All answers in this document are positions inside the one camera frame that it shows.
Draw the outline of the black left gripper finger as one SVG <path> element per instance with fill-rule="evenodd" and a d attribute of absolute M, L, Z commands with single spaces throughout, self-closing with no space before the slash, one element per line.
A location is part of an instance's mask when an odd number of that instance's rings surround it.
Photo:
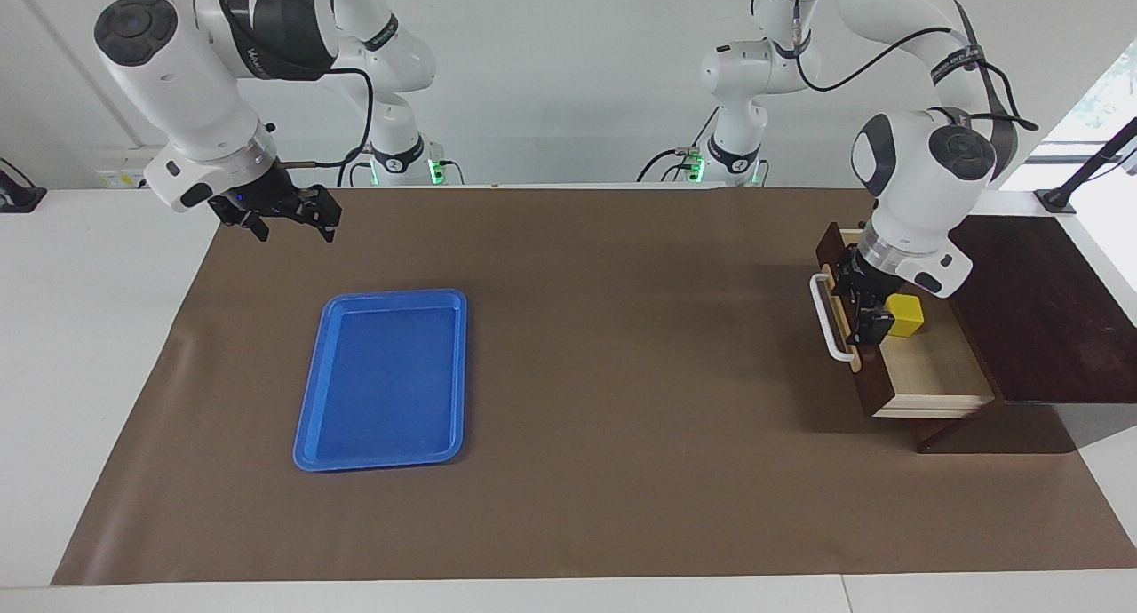
<path fill-rule="evenodd" d="M 850 324 L 846 343 L 850 346 L 880 346 L 896 324 L 893 313 L 886 309 L 857 309 Z"/>

